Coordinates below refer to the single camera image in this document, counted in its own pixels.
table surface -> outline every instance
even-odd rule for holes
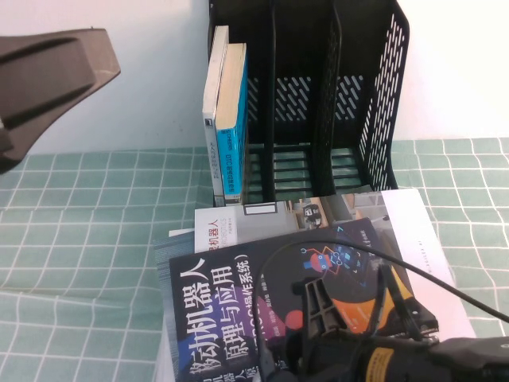
[[[509,314],[509,138],[395,142],[457,286]],[[152,380],[150,243],[209,207],[206,149],[37,155],[0,177],[0,380]],[[509,333],[466,306],[479,336]]]

white wall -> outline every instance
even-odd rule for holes
[[[410,48],[394,138],[509,136],[509,2],[399,3]]]
[[[206,0],[0,0],[0,35],[106,28],[122,73],[71,109],[33,153],[204,146]]]
[[[509,3],[400,3],[410,50],[394,137],[509,136]],[[91,26],[108,30],[122,74],[33,152],[204,145],[207,0],[0,0],[1,35]]]

blue book spine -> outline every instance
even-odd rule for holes
[[[217,146],[223,175],[226,204],[242,203],[245,141],[247,137],[247,59],[240,86],[237,122],[231,129],[217,132]]]

yellow label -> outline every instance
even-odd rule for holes
[[[385,375],[393,349],[376,348],[367,364],[366,382],[385,382]]]

black book cover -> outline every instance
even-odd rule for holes
[[[258,291],[263,335],[280,365],[285,366],[286,336],[302,325],[301,297],[292,293],[292,284],[305,278],[321,277],[348,328],[362,333],[374,305],[376,272],[381,260],[353,248],[330,244],[336,238],[383,249],[369,219],[361,219],[335,228],[171,259],[177,380],[233,382],[255,375],[258,363],[252,313],[255,276],[274,251],[292,242],[310,240],[309,244],[291,246],[272,259],[266,265]],[[436,331],[437,320],[413,297],[406,272],[393,267],[393,273],[422,331]],[[386,297],[379,334],[403,334],[390,297]]]

